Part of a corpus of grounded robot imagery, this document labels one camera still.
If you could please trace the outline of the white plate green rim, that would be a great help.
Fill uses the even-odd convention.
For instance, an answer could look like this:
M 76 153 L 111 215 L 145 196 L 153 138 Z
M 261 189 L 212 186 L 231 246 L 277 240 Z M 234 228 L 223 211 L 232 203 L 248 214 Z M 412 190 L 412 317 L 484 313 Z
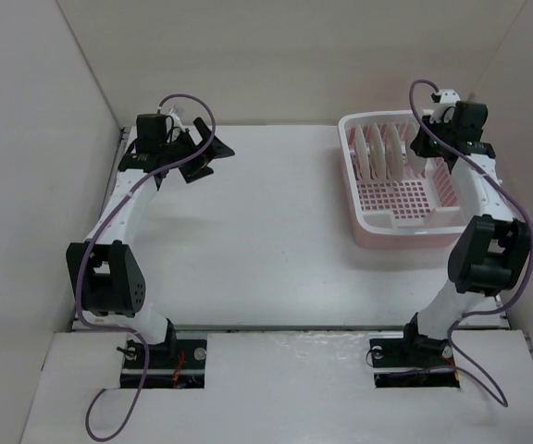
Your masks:
M 427 165 L 427 159 L 418 156 L 411 148 L 406 148 L 405 151 L 408 165 L 413 174 L 418 177 L 423 176 Z

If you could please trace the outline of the orange sunburst plate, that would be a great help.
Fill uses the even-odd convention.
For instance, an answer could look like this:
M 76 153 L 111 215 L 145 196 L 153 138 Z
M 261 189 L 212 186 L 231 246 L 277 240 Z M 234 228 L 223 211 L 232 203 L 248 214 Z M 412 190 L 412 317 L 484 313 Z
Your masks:
M 356 124 L 353 135 L 354 150 L 356 152 L 361 180 L 368 184 L 371 182 L 371 171 L 369 164 L 369 152 L 367 150 L 366 138 L 363 127 Z
M 377 180 L 385 180 L 387 178 L 385 151 L 378 125 L 370 124 L 367 134 L 373 175 Z

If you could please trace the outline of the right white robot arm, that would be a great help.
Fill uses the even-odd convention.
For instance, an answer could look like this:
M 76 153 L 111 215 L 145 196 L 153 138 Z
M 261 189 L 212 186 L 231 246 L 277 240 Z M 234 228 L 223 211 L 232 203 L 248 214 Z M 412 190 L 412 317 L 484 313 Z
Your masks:
M 453 98 L 436 101 L 436 110 L 422 118 L 426 126 L 410 139 L 409 151 L 444 161 L 467 225 L 450 253 L 446 283 L 398 341 L 398 353 L 411 366 L 450 358 L 452 324 L 484 298 L 514 287 L 530 252 L 527 223 L 494 188 L 496 154 L 481 140 L 488 108 Z

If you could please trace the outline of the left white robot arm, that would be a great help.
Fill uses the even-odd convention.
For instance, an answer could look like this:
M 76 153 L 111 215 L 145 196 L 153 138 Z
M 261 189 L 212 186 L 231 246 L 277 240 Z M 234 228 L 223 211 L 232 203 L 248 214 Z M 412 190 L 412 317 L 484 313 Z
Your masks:
M 196 142 L 175 112 L 141 114 L 136 137 L 120 159 L 115 188 L 94 228 L 66 251 L 76 314 L 89 328 L 121 329 L 145 341 L 145 355 L 159 367 L 177 358 L 171 322 L 146 299 L 143 272 L 132 251 L 144 211 L 175 164 L 186 183 L 213 174 L 216 159 L 234 156 L 201 118 Z

